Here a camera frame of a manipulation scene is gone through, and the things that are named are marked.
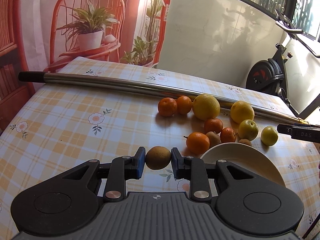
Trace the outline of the large yellow grapefruit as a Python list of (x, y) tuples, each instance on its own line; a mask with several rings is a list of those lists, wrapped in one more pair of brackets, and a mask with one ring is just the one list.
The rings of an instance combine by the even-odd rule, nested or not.
[(220, 104), (214, 96), (200, 94), (193, 101), (193, 113), (203, 121), (213, 119), (220, 114)]

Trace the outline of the small brown kiwi fruit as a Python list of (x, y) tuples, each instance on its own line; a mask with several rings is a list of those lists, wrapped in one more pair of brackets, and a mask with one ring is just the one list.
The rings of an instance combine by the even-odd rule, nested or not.
[(252, 146), (252, 143), (248, 139), (240, 139), (238, 143)]

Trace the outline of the red printed backdrop curtain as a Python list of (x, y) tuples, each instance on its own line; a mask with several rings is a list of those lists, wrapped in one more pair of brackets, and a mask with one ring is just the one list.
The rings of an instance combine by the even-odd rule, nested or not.
[(159, 60), (170, 0), (1, 0), (1, 129), (34, 94), (18, 80), (36, 50), (41, 71), (76, 57), (153, 67)]

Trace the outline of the orange mandarin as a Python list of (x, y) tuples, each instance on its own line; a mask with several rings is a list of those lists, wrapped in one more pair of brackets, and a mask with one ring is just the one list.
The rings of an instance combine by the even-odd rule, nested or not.
[(177, 102), (173, 98), (162, 98), (157, 108), (161, 116), (170, 117), (177, 113)]
[(231, 127), (223, 128), (220, 133), (220, 140), (222, 143), (235, 142), (236, 141), (236, 133), (235, 133), (234, 129), (232, 129)]
[(204, 132), (214, 132), (219, 134), (223, 130), (223, 122), (218, 118), (207, 119), (204, 122)]
[(209, 138), (200, 132), (193, 132), (186, 137), (187, 149), (194, 155), (202, 155), (210, 147)]
[(177, 111), (181, 115), (188, 114), (193, 106), (191, 99), (187, 96), (180, 96), (177, 100)]

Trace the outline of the yellow lemon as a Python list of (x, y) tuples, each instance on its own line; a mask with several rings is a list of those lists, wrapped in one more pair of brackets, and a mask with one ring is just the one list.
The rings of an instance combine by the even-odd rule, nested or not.
[(253, 120), (254, 116), (254, 109), (247, 102), (237, 101), (231, 106), (230, 117), (237, 124), (240, 124), (244, 120)]

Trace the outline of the long steel pole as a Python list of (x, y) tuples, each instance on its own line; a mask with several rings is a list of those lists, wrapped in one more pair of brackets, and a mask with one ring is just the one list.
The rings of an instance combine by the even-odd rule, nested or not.
[[(179, 96), (186, 95), (189, 97), (197, 97), (201, 92), (194, 90), (175, 88), (166, 85), (158, 85), (154, 83), (146, 83), (140, 81), (131, 81), (124, 79), (117, 79), (112, 77), (98, 77), (78, 74), (65, 74), (65, 73), (48, 73), (48, 72), (19, 72), (18, 80), (21, 82), (32, 83), (55, 83), (63, 85), (75, 85), (81, 87), (103, 88), (110, 90), (118, 90), (122, 92), (138, 93), (150, 96), (178, 98)], [(234, 102), (233, 99), (223, 98), (221, 96), (213, 95), (219, 102), (221, 108), (231, 109)], [(255, 114), (260, 117), (270, 118), (279, 122), (288, 124), (304, 124), (310, 125), (307, 121), (290, 116), (288, 114), (280, 113), (265, 107), (252, 105)]]

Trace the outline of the plaid floral tablecloth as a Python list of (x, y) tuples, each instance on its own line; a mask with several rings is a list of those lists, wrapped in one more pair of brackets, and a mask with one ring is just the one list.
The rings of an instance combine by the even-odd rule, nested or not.
[[(290, 110), (270, 96), (202, 78), (159, 69), (120, 63), (95, 62), (79, 57), (60, 70), (89, 76), (148, 82), (194, 90), (215, 97), (242, 100), (287, 115)], [(158, 115), (159, 98), (110, 89), (45, 84), (22, 107), (1, 135), (1, 239), (17, 234), (10, 215), (12, 200), (27, 189), (89, 159), (109, 163), (122, 155), (133, 155), (139, 146), (177, 147), (191, 155), (184, 136), (203, 132), (203, 122), (192, 112), (163, 118)], [(304, 203), (304, 216), (297, 229), (303, 235), (319, 215), (319, 153), (315, 145), (279, 135), (274, 146), (261, 143), (260, 131), (277, 126), (258, 118), (259, 135), (252, 146), (277, 167), (287, 188)], [(189, 181), (175, 180), (171, 165), (158, 171), (144, 168), (140, 180), (129, 180), (127, 191), (185, 191)]]

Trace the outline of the beige round plate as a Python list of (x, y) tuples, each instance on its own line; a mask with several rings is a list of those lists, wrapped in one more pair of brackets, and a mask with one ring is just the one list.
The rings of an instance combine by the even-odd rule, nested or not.
[(201, 159), (207, 164), (214, 164), (217, 160), (224, 159), (285, 186), (280, 172), (272, 161), (259, 150), (245, 144), (227, 142), (216, 145), (203, 154)]

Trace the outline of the black exercise bike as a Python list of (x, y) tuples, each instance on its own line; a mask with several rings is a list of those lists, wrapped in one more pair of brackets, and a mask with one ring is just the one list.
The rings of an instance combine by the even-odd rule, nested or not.
[[(319, 55), (298, 37), (299, 34), (304, 34), (304, 31), (302, 29), (297, 29), (290, 19), (278, 9), (275, 11), (277, 15), (276, 25), (283, 29), (291, 39), (299, 41), (313, 57), (319, 59)], [(319, 107), (319, 96), (317, 96), (301, 113), (298, 113), (294, 109), (287, 98), (287, 78), (285, 71), (285, 63), (293, 57), (293, 54), (280, 43), (276, 43), (276, 49), (272, 58), (260, 60), (253, 65), (246, 79), (246, 88), (280, 97), (296, 117), (306, 119), (317, 107)]]

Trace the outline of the yellow-green round fruit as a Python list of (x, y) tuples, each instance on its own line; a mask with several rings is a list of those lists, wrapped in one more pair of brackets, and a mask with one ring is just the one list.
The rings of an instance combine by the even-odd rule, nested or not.
[(254, 140), (259, 132), (258, 125), (250, 119), (241, 122), (238, 128), (238, 136), (240, 139)]
[(273, 146), (278, 141), (278, 132), (273, 126), (267, 126), (262, 130), (260, 139), (266, 146)]

